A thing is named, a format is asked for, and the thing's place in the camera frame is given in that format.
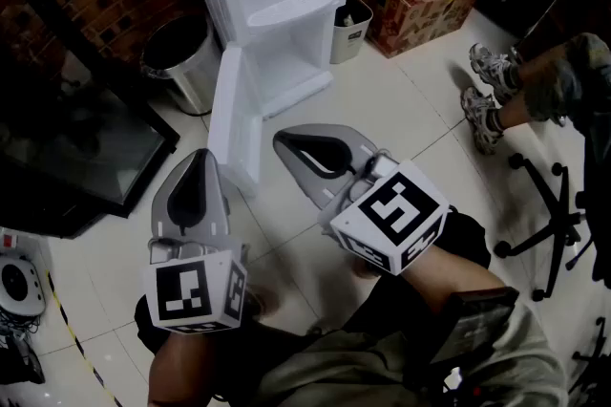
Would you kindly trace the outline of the person's left foot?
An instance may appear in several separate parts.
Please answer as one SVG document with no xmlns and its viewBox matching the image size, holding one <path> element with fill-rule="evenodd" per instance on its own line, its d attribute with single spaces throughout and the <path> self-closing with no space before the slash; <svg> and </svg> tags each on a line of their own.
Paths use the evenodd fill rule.
<svg viewBox="0 0 611 407">
<path fill-rule="evenodd" d="M 275 314 L 280 308 L 276 292 L 265 287 L 248 285 L 245 292 L 246 311 L 254 320 Z"/>
</svg>

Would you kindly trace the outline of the black body-worn device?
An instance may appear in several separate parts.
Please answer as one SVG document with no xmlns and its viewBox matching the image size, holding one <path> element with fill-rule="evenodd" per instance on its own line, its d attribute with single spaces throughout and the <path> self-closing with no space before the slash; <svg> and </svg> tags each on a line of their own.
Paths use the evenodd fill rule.
<svg viewBox="0 0 611 407">
<path fill-rule="evenodd" d="M 453 293 L 438 316 L 430 364 L 456 364 L 489 351 L 518 297 L 511 287 Z"/>
</svg>

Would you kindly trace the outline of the stainless steel trash bin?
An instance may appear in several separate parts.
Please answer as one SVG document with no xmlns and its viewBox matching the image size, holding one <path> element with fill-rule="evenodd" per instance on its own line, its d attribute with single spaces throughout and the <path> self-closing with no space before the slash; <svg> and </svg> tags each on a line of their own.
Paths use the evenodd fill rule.
<svg viewBox="0 0 611 407">
<path fill-rule="evenodd" d="M 177 17 L 158 28 L 140 57 L 144 76 L 164 83 L 181 111 L 202 117 L 213 107 L 221 51 L 204 14 Z"/>
</svg>

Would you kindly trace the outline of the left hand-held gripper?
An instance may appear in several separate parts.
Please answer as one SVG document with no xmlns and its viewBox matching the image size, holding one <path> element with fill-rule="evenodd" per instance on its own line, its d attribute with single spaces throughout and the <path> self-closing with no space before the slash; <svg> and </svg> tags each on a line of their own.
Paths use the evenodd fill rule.
<svg viewBox="0 0 611 407">
<path fill-rule="evenodd" d="M 247 245 L 229 234 L 216 158 L 198 149 L 168 174 L 152 202 L 144 288 L 154 326 L 180 334 L 237 329 L 242 322 Z M 210 238 L 208 244 L 170 238 Z"/>
</svg>

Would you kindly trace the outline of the yellow black floor tape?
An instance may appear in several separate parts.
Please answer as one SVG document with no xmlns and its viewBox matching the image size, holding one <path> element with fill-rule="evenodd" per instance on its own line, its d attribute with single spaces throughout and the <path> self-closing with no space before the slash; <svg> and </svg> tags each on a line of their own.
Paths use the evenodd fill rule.
<svg viewBox="0 0 611 407">
<path fill-rule="evenodd" d="M 68 314 L 66 313 L 61 301 L 59 300 L 59 297 L 57 295 L 57 290 L 56 290 L 56 286 L 53 282 L 53 278 L 51 275 L 51 272 L 46 269 L 46 278 L 47 278 L 47 282 L 49 284 L 50 290 L 52 292 L 52 297 L 53 297 L 53 301 L 56 304 L 56 307 L 63 319 L 63 322 L 68 330 L 68 333 L 70 334 L 73 343 L 75 344 L 75 346 L 77 347 L 77 349 L 79 350 L 86 366 L 89 368 L 89 370 L 92 372 L 92 374 L 94 375 L 96 381 L 98 382 L 98 384 L 101 386 L 101 388 L 104 390 L 104 392 L 108 395 L 108 397 L 110 398 L 110 400 L 113 402 L 113 404 L 116 407 L 124 407 L 122 405 L 122 403 L 118 400 L 118 398 L 112 393 L 112 391 L 109 389 L 108 385 L 106 384 L 105 380 L 103 379 L 103 377 L 101 376 L 101 374 L 99 373 L 99 371 L 97 370 L 97 368 L 94 366 L 94 364 L 91 362 L 91 360 L 88 358 L 81 342 L 79 341 L 77 335 L 75 334 Z"/>
</svg>

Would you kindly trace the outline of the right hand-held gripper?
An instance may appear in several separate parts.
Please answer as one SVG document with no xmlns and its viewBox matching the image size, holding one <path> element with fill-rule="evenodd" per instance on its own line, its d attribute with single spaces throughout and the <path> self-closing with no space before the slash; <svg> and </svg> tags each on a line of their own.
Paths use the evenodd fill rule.
<svg viewBox="0 0 611 407">
<path fill-rule="evenodd" d="M 414 163 L 395 161 L 354 128 L 295 125 L 274 135 L 273 148 L 324 209 L 324 233 L 381 270 L 400 274 L 439 237 L 450 209 L 445 197 Z"/>
</svg>

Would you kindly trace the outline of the black office chair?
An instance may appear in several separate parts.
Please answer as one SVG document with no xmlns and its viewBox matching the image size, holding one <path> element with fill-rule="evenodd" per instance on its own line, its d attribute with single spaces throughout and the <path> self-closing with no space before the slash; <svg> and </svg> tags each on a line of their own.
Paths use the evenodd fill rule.
<svg viewBox="0 0 611 407">
<path fill-rule="evenodd" d="M 611 407 L 611 352 L 604 353 L 607 336 L 606 318 L 600 316 L 594 351 L 590 355 L 574 352 L 572 359 L 586 366 L 570 387 L 569 396 L 575 394 L 573 407 Z"/>
</svg>

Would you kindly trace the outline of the white drip tray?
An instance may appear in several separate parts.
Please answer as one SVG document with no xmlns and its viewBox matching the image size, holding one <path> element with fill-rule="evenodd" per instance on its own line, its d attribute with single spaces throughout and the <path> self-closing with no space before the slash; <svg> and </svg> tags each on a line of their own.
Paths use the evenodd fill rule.
<svg viewBox="0 0 611 407">
<path fill-rule="evenodd" d="M 284 0 L 253 12 L 247 19 L 250 29 L 276 28 L 337 4 L 337 0 Z"/>
</svg>

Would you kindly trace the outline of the printed brown cardboard box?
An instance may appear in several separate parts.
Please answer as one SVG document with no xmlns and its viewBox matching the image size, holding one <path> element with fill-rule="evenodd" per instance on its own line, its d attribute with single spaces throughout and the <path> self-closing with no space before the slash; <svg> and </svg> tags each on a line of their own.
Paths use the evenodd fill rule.
<svg viewBox="0 0 611 407">
<path fill-rule="evenodd" d="M 361 0 L 373 13 L 367 38 L 387 58 L 459 30 L 476 0 Z"/>
</svg>

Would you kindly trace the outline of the person's left forearm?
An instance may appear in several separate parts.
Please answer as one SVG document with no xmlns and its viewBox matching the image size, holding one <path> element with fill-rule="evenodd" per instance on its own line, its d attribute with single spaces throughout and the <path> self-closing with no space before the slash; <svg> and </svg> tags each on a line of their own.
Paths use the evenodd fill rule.
<svg viewBox="0 0 611 407">
<path fill-rule="evenodd" d="M 211 337 L 171 332 L 150 368 L 147 407 L 206 407 L 217 391 L 216 359 Z"/>
</svg>

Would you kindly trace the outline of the person's right foot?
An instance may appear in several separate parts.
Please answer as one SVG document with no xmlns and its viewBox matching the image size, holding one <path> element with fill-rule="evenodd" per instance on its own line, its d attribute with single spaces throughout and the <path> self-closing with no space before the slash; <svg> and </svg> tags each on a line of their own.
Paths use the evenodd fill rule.
<svg viewBox="0 0 611 407">
<path fill-rule="evenodd" d="M 382 275 L 381 270 L 377 266 L 357 255 L 351 258 L 350 267 L 352 273 L 360 279 L 374 280 Z"/>
</svg>

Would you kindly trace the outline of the person's right forearm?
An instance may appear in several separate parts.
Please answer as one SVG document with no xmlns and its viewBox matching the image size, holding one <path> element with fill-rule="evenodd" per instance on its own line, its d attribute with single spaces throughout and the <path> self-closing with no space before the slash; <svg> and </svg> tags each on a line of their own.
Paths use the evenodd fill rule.
<svg viewBox="0 0 611 407">
<path fill-rule="evenodd" d="M 453 293 L 501 289 L 505 284 L 477 263 L 431 245 L 401 276 L 414 287 L 434 313 L 439 313 Z"/>
</svg>

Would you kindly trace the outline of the white round device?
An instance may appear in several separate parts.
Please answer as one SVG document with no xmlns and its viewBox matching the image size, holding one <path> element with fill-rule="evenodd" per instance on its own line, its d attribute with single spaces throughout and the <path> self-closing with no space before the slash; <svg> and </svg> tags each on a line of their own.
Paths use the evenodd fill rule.
<svg viewBox="0 0 611 407">
<path fill-rule="evenodd" d="M 23 318 L 41 315 L 46 301 L 40 278 L 32 262 L 13 255 L 0 255 L 0 309 Z"/>
</svg>

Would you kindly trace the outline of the black office chair base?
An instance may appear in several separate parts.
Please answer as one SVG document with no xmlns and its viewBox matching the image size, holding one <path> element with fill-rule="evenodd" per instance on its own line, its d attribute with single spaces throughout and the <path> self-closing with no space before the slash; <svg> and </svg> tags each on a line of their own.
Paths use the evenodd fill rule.
<svg viewBox="0 0 611 407">
<path fill-rule="evenodd" d="M 596 259 L 593 265 L 592 280 L 602 282 L 611 289 L 611 148 L 598 147 L 593 134 L 584 134 L 583 188 L 575 194 L 576 211 L 570 210 L 569 169 L 556 162 L 551 167 L 554 176 L 560 178 L 560 191 L 556 196 L 530 160 L 520 153 L 508 158 L 509 166 L 517 170 L 525 168 L 534 183 L 549 213 L 548 224 L 518 246 L 512 247 L 505 241 L 494 247 L 495 256 L 504 259 L 517 256 L 526 250 L 553 239 L 550 273 L 545 289 L 534 289 L 531 299 L 535 302 L 552 296 L 562 262 L 564 249 L 580 241 L 576 226 L 587 222 L 590 238 L 578 254 L 569 260 L 565 267 L 572 269 L 584 254 L 593 246 Z"/>
</svg>

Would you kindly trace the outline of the person's grey shirt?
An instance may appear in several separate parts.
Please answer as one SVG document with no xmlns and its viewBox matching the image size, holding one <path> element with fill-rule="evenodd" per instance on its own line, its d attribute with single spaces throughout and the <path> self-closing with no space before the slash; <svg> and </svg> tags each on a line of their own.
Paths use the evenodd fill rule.
<svg viewBox="0 0 611 407">
<path fill-rule="evenodd" d="M 247 407 L 433 407 L 440 377 L 425 377 L 401 332 L 322 336 L 266 373 Z M 563 366 L 530 308 L 516 307 L 489 356 L 460 367 L 465 407 L 567 407 Z"/>
</svg>

